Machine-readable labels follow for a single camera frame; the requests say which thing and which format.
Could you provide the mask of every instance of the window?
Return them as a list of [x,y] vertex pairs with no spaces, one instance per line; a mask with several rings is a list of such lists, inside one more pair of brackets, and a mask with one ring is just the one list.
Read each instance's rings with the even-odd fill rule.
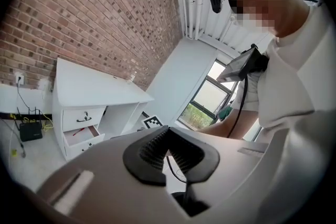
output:
[[216,60],[202,85],[182,112],[178,121],[189,129],[198,130],[217,122],[218,112],[230,100],[234,100],[237,93],[237,82],[217,81],[225,65]]

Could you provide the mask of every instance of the white wall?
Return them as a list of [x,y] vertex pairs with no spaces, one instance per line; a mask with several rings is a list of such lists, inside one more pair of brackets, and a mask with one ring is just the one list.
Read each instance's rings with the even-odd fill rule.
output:
[[[52,93],[48,88],[45,90],[31,90],[20,88],[20,94],[30,109],[40,109],[44,114],[51,114]],[[17,93],[16,86],[0,84],[0,112],[28,114],[28,109]]]
[[217,57],[217,49],[184,37],[162,66],[147,93],[154,98],[144,111],[172,125],[194,96]]

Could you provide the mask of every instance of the window frame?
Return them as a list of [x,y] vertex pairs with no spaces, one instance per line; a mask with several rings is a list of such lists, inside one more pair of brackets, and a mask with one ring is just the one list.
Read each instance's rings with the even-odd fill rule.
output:
[[[219,61],[218,59],[216,59],[214,61],[214,63],[218,63],[220,64],[221,66],[223,66],[224,68],[226,68],[226,64],[222,63],[221,61]],[[222,91],[224,91],[226,93],[226,97],[224,98],[223,100],[223,104],[222,106],[220,107],[219,110],[221,110],[222,108],[224,108],[225,106],[227,106],[227,104],[229,103],[229,100],[231,99],[232,95],[234,94],[235,90],[236,90],[236,87],[238,86],[238,83],[239,82],[235,82],[234,86],[232,87],[232,89],[230,90],[229,88],[225,87],[224,85],[222,85],[221,83],[219,83],[217,80],[213,79],[212,77],[210,77],[208,74],[206,75],[206,77],[204,78],[202,84],[200,85],[200,87],[198,87],[196,93],[194,94],[194,96],[191,98],[190,102],[188,104],[191,104],[193,105],[194,107],[196,107],[197,109],[199,109],[200,111],[202,111],[203,113],[205,113],[207,116],[209,116],[210,118],[213,119],[213,121],[211,122],[210,125],[214,124],[217,119],[218,119],[218,116],[217,114],[214,114],[213,112],[211,112],[210,110],[208,110],[207,108],[205,108],[204,106],[200,105],[199,103],[197,103],[194,99],[195,97],[197,96],[198,92],[200,91],[200,89],[202,88],[203,84],[208,81],[210,82],[211,84],[213,84],[214,86],[218,87],[219,89],[221,89]],[[182,122],[180,120],[180,117],[181,115],[178,117],[178,121],[182,124],[184,124],[184,122]]]

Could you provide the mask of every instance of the person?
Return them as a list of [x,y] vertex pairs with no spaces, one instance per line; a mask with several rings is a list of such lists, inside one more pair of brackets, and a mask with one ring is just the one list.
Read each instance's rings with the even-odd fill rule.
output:
[[[334,23],[325,4],[304,0],[228,0],[240,23],[255,22],[274,35],[265,52],[265,72],[248,75],[248,89],[230,138],[241,139],[259,118],[257,141],[269,143],[276,130],[315,110],[336,108]],[[228,137],[244,90],[240,82],[229,116],[199,132]]]

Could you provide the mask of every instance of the open drawer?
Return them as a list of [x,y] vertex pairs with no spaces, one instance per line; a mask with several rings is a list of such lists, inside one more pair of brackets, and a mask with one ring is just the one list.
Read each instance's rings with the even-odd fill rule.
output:
[[67,160],[77,157],[88,148],[103,141],[105,136],[100,134],[95,126],[63,132],[63,135]]

